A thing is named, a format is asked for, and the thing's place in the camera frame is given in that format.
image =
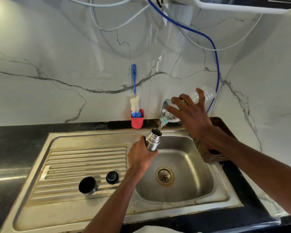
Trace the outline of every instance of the marble wall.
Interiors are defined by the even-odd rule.
[[[291,16],[264,16],[221,82],[213,116],[241,142],[291,166]],[[272,215],[287,215],[246,178]]]
[[[112,28],[146,4],[131,1],[95,14],[100,26]],[[169,10],[217,48],[239,40],[257,17],[176,4]],[[218,53],[222,78],[243,43]],[[101,32],[89,8],[66,0],[0,0],[0,125],[128,120],[133,63],[147,119],[158,117],[166,98],[216,86],[213,52],[194,46],[151,7],[118,31]]]

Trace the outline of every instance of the metal bottle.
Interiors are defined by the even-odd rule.
[[[162,137],[162,132],[157,129],[153,128],[146,136],[145,143],[146,148],[148,151],[156,150],[157,146],[159,145]]]

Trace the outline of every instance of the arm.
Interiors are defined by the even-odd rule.
[[[129,150],[129,169],[123,181],[82,233],[120,232],[132,193],[157,154],[157,150],[150,152],[146,149],[145,137],[141,136]],[[106,224],[109,216],[112,216],[112,221]]]
[[[291,215],[291,167],[242,144],[213,126],[205,112],[204,92],[198,88],[196,91],[199,94],[197,104],[188,95],[182,94],[172,98],[181,110],[171,106],[166,106],[166,109],[177,116],[193,136],[226,155]]]

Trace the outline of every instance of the black cable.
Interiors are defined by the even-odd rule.
[[[159,0],[156,0],[156,2],[159,5],[159,7],[162,8],[162,5],[159,3]]]

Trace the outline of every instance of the stainless steel sink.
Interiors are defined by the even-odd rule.
[[[183,135],[166,135],[159,154],[137,184],[137,193],[156,202],[196,200],[214,190],[210,167],[196,154],[193,140]]]
[[[81,231],[123,180],[127,153],[149,129],[51,133],[1,232]],[[221,166],[204,163],[185,129],[163,129],[153,160],[136,186],[124,223],[242,206]],[[110,185],[109,171],[119,173]],[[93,176],[92,195],[78,191]]]

